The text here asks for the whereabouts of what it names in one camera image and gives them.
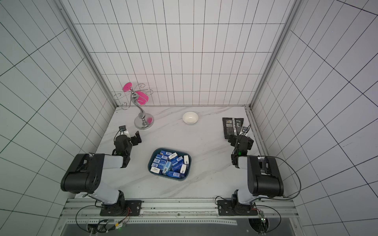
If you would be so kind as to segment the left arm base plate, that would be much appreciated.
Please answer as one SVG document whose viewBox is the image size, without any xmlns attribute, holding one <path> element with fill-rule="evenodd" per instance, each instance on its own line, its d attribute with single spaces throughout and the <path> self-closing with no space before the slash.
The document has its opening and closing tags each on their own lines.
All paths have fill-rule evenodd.
<svg viewBox="0 0 378 236">
<path fill-rule="evenodd" d="M 141 200 L 126 200 L 112 205 L 102 205 L 100 216 L 139 216 L 141 211 Z"/>
</svg>

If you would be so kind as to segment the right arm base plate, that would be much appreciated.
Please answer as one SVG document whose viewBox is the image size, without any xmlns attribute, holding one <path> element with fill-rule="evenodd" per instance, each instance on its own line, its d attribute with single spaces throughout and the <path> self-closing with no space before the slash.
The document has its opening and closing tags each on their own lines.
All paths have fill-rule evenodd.
<svg viewBox="0 0 378 236">
<path fill-rule="evenodd" d="M 258 210 L 250 205 L 232 204 L 230 200 L 216 200 L 219 216 L 257 216 Z"/>
</svg>

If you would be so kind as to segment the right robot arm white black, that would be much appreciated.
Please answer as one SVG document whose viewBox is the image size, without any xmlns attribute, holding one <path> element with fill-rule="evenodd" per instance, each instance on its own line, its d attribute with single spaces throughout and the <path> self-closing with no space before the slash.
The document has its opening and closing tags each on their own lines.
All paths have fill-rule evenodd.
<svg viewBox="0 0 378 236">
<path fill-rule="evenodd" d="M 228 142 L 234 147 L 232 165 L 247 170 L 247 187 L 236 190 L 231 197 L 233 211 L 250 211 L 254 207 L 253 201 L 284 195 L 284 184 L 275 157 L 248 155 L 254 141 L 245 135 L 230 135 Z"/>
</svg>

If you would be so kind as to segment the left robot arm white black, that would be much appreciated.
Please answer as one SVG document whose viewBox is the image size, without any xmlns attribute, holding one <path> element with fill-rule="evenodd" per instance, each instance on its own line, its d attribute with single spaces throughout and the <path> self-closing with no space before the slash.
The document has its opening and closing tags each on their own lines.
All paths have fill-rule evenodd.
<svg viewBox="0 0 378 236">
<path fill-rule="evenodd" d="M 129 137 L 121 134 L 114 139 L 112 154 L 77 154 L 61 181 L 61 190 L 73 194 L 84 193 L 101 202 L 100 216 L 139 216 L 141 200 L 126 200 L 121 190 L 116 190 L 101 180 L 103 170 L 124 169 L 131 160 L 133 146 L 142 142 L 140 133 Z"/>
</svg>

